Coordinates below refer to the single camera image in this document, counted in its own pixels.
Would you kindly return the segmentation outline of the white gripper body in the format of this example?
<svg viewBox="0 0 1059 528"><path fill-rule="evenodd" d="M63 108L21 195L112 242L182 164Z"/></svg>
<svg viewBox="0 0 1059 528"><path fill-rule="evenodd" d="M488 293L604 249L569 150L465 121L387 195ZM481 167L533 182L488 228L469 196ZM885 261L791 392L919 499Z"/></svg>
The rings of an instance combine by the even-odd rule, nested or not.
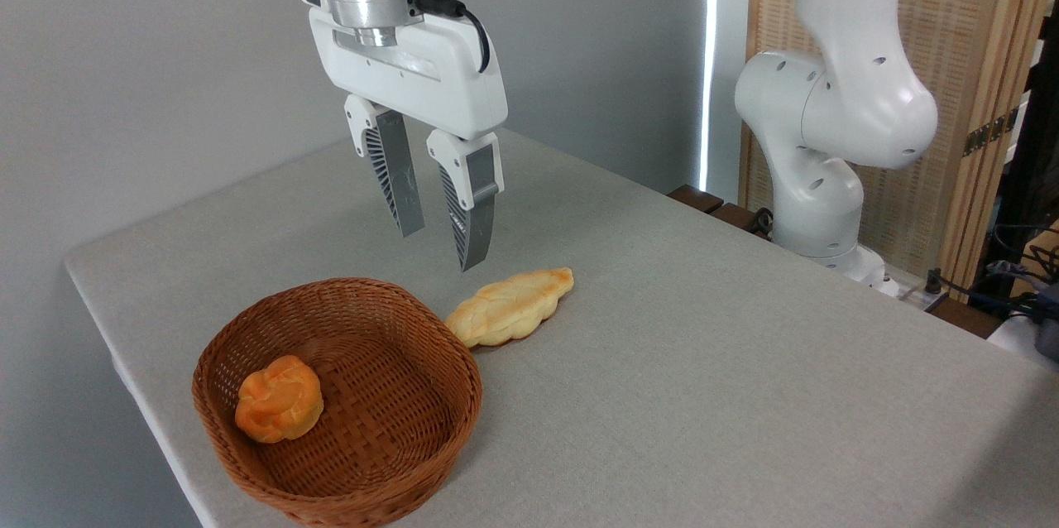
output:
<svg viewBox="0 0 1059 528"><path fill-rule="evenodd" d="M302 1L334 86L464 140L506 121L498 57L480 71L481 39L468 20L427 14L395 28L394 45L363 45L362 31L334 22L328 0Z"/></svg>

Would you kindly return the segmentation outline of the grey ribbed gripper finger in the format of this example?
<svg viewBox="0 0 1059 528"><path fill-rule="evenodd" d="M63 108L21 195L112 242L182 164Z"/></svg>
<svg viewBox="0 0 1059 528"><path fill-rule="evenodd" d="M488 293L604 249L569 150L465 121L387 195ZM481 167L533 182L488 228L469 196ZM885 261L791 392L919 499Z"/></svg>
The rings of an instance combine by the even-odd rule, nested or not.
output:
<svg viewBox="0 0 1059 528"><path fill-rule="evenodd" d="M401 113L349 94L344 112L357 154L366 158L403 237L424 227L419 186Z"/></svg>
<svg viewBox="0 0 1059 528"><path fill-rule="evenodd" d="M453 226L462 271L484 261L493 227L495 199L504 192L498 136L493 132L473 140L434 129L427 139L429 154L438 162Z"/></svg>

